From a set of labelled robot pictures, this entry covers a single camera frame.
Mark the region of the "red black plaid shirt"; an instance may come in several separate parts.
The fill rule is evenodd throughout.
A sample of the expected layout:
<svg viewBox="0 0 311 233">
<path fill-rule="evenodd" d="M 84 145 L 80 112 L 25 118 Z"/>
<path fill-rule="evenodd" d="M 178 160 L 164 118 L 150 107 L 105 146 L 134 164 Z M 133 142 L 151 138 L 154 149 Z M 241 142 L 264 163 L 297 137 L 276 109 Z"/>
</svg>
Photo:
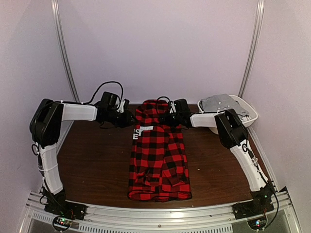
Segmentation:
<svg viewBox="0 0 311 233">
<path fill-rule="evenodd" d="M 192 198 L 182 127 L 159 123 L 169 112 L 164 100 L 146 100 L 136 109 L 129 165 L 128 198 L 166 202 Z"/>
</svg>

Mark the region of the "white plastic tub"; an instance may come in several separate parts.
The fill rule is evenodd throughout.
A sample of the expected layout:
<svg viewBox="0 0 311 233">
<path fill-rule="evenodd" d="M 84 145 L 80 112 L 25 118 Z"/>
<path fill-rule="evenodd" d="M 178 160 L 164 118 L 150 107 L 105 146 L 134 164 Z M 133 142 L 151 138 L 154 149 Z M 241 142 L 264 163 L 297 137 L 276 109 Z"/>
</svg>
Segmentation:
<svg viewBox="0 0 311 233">
<path fill-rule="evenodd" d="M 208 127 L 214 134 L 218 134 L 214 116 L 225 110 L 234 109 L 245 127 L 251 126 L 258 119 L 254 108 L 236 95 L 214 95 L 199 100 L 197 106 L 199 116 L 196 116 L 191 122 L 195 127 Z"/>
</svg>

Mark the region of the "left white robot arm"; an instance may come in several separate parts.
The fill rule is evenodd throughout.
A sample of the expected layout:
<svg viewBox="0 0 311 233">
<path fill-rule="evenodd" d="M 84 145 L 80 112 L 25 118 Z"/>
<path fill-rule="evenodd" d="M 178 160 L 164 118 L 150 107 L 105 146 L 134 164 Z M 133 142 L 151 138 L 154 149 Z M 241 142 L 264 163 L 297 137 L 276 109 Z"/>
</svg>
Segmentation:
<svg viewBox="0 0 311 233">
<path fill-rule="evenodd" d="M 62 122 L 109 122 L 116 128 L 125 128 L 136 122 L 135 116 L 127 109 L 128 104 L 127 99 L 121 101 L 117 108 L 100 101 L 94 105 L 50 99 L 41 101 L 31 120 L 30 132 L 34 144 L 38 147 L 41 162 L 39 171 L 49 192 L 57 195 L 63 191 L 56 156 Z"/>
</svg>

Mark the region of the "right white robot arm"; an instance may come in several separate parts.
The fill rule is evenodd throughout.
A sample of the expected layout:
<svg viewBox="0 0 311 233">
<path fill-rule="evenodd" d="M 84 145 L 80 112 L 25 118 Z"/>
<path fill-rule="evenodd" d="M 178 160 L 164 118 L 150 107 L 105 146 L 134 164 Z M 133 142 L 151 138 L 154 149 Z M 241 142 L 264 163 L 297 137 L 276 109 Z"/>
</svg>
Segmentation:
<svg viewBox="0 0 311 233">
<path fill-rule="evenodd" d="M 161 124 L 187 128 L 216 127 L 221 144 L 229 149 L 239 162 L 249 183 L 250 191 L 258 193 L 269 190 L 275 193 L 272 183 L 262 171 L 248 140 L 248 132 L 234 109 L 218 114 L 193 114 L 189 111 L 166 112 L 160 116 Z"/>
</svg>

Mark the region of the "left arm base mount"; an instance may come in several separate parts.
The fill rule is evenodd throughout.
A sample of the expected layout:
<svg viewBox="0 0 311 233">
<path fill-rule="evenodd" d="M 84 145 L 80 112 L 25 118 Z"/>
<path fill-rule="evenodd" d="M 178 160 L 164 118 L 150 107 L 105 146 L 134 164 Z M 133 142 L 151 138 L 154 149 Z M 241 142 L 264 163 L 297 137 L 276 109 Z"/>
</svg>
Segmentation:
<svg viewBox="0 0 311 233">
<path fill-rule="evenodd" d="M 66 194 L 61 190 L 57 194 L 52 194 L 45 187 L 42 188 L 42 198 L 46 197 L 47 201 L 44 204 L 44 211 L 62 216 L 73 220 L 84 220 L 86 213 L 86 206 L 66 201 Z"/>
</svg>

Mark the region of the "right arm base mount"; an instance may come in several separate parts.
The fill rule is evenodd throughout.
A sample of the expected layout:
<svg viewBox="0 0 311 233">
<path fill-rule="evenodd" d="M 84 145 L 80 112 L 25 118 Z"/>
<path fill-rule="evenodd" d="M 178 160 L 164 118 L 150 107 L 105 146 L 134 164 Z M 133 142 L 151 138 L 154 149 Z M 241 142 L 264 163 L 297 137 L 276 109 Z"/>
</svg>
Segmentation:
<svg viewBox="0 0 311 233">
<path fill-rule="evenodd" d="M 252 200 L 238 202 L 232 206 L 235 219 L 242 219 L 263 215 L 266 212 L 274 210 L 272 196 L 275 191 L 266 185 L 260 191 L 251 192 Z"/>
</svg>

